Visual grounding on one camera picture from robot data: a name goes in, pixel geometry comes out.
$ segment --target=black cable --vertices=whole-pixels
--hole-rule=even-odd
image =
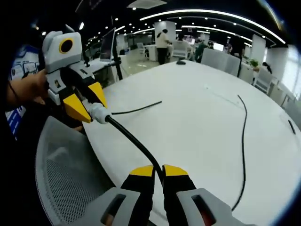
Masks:
[[[132,111],[128,111],[128,112],[115,112],[115,113],[112,113],[112,115],[116,115],[116,114],[127,114],[127,113],[132,113],[132,112],[137,112],[137,111],[140,111],[140,110],[143,110],[145,108],[148,108],[148,107],[152,107],[152,106],[155,106],[155,105],[158,105],[158,104],[161,104],[162,101],[159,101],[159,102],[156,102],[154,104],[151,104],[151,105],[148,105],[146,107],[142,107],[142,108],[139,108],[139,109],[136,109],[136,110],[132,110]]]
[[[237,207],[237,205],[239,204],[240,200],[241,200],[241,197],[243,196],[243,193],[244,193],[244,190],[245,190],[245,185],[246,185],[246,162],[245,162],[245,144],[244,144],[244,136],[245,136],[245,128],[246,128],[246,118],[248,116],[248,111],[246,109],[246,105],[243,101],[243,99],[238,95],[239,99],[241,100],[241,102],[243,103],[244,105],[244,108],[245,108],[245,112],[246,112],[246,116],[245,116],[245,122],[244,122],[244,127],[243,127],[243,133],[242,133],[242,136],[241,136],[241,145],[242,145],[242,157],[243,157],[243,186],[241,188],[241,191],[240,191],[240,194],[239,194],[239,197],[235,203],[235,205],[232,207],[232,211],[235,210],[235,208]]]
[[[162,169],[155,159],[155,157],[147,150],[143,144],[140,143],[139,140],[137,140],[126,128],[124,128],[122,125],[120,125],[116,120],[114,120],[109,115],[105,118],[105,120],[110,123],[112,126],[114,126],[116,129],[118,129],[124,136],[126,136],[136,147],[140,149],[140,151],[150,160],[152,165],[154,166],[154,169],[157,171],[159,179],[161,184],[163,185],[163,172]]]

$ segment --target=ceiling light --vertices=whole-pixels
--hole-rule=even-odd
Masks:
[[[248,47],[252,47],[252,45],[250,45],[249,43],[246,43],[246,42],[245,42],[245,45]]]
[[[245,39],[245,40],[248,40],[248,41],[250,41],[250,42],[253,42],[253,40],[252,39],[248,39],[248,38],[246,38],[246,37],[244,37],[244,36],[240,36],[242,39]]]
[[[240,19],[243,20],[245,22],[248,22],[250,24],[253,24],[261,29],[263,29],[264,31],[268,32],[269,34],[273,35],[276,39],[278,39],[279,41],[281,41],[283,44],[285,44],[285,41],[280,38],[278,35],[276,35],[275,33],[273,33],[272,31],[270,31],[269,29],[267,29],[266,27],[252,21],[249,20],[247,18],[244,18],[242,16],[238,16],[235,14],[231,14],[231,13],[225,13],[225,12],[221,12],[221,11],[216,11],[216,10],[208,10],[208,9],[180,9],[180,10],[172,10],[172,11],[167,11],[167,12],[163,12],[163,13],[157,13],[157,14],[153,14],[151,16],[146,16],[141,18],[140,20],[146,20],[149,18],[153,18],[156,16],[162,16],[162,15],[167,15],[167,14],[173,14],[173,13],[213,13],[213,14],[219,14],[219,15],[224,15],[224,16],[230,16],[230,17],[234,17],[236,19]]]
[[[83,29],[84,28],[84,23],[83,22],[81,22],[81,24],[80,24],[80,26],[79,26],[79,29],[81,30],[81,29]]]
[[[125,26],[122,26],[122,27],[117,28],[117,29],[115,30],[115,32],[117,32],[117,31],[119,31],[119,30],[121,30],[121,29],[123,29],[123,28],[125,28]]]
[[[214,30],[214,31],[218,31],[218,32],[224,32],[224,33],[235,35],[235,33],[233,33],[233,32],[228,32],[228,31],[224,31],[224,30],[217,29],[217,28],[212,28],[212,27],[191,26],[191,25],[183,25],[182,27],[185,27],[185,28],[203,28],[203,29],[209,29],[209,30]]]
[[[152,31],[154,29],[155,28],[145,29],[145,30],[142,30],[142,31],[135,32],[134,34],[138,34],[138,33],[142,33],[142,32],[148,32],[148,31]]]
[[[205,32],[205,31],[197,31],[199,33],[204,33],[204,34],[210,34],[210,32]]]

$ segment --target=computer monitor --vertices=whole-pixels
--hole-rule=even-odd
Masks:
[[[100,58],[111,60],[113,56],[113,46],[115,39],[115,28],[103,36],[102,46],[100,48]]]
[[[213,44],[213,48],[216,49],[216,50],[219,50],[219,51],[223,52],[223,50],[224,50],[224,45],[218,44],[218,43],[214,43],[214,44]]]

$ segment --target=person in white shirt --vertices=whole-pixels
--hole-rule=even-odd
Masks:
[[[160,65],[165,63],[165,59],[167,56],[167,47],[171,42],[168,40],[166,33],[167,29],[164,29],[157,35],[157,51],[158,51],[158,61]]]

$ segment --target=desk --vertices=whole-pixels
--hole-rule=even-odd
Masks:
[[[214,68],[185,61],[157,66],[104,89],[112,112],[152,108],[114,118],[137,137],[160,165],[189,173],[229,206],[243,182],[241,135],[245,111],[246,188],[233,216],[246,224],[270,225],[292,198],[301,179],[301,132],[268,96]],[[84,123],[97,158],[116,186],[148,159],[110,124]],[[150,221],[167,226],[156,176]]]

